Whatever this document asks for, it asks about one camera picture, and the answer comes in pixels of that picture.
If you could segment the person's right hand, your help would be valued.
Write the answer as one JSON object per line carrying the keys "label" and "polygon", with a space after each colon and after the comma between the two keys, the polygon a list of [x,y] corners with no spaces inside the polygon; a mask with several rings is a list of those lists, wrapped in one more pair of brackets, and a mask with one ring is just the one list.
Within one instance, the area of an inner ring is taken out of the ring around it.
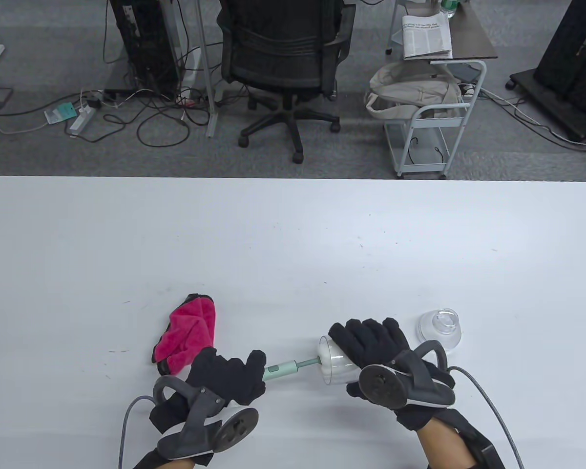
{"label": "person's right hand", "polygon": [[[389,365],[401,352],[411,348],[398,322],[392,318],[386,318],[383,322],[349,319],[344,325],[336,322],[328,335],[361,369],[372,364]],[[440,412],[440,408],[407,405],[395,414],[404,428],[420,431]]]}

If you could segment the person's left hand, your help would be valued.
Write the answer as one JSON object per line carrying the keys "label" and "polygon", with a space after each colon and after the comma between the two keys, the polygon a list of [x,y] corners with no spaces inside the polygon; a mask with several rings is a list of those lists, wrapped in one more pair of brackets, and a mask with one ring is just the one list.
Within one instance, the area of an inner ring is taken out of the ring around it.
{"label": "person's left hand", "polygon": [[[263,381],[266,355],[262,350],[253,350],[248,359],[226,359],[213,347],[204,348],[191,364],[186,384],[192,388],[206,388],[221,397],[226,404],[231,401],[240,405],[252,404],[264,395]],[[174,393],[165,404],[157,405],[149,419],[155,428],[164,433],[186,420],[190,403],[179,393]]]}

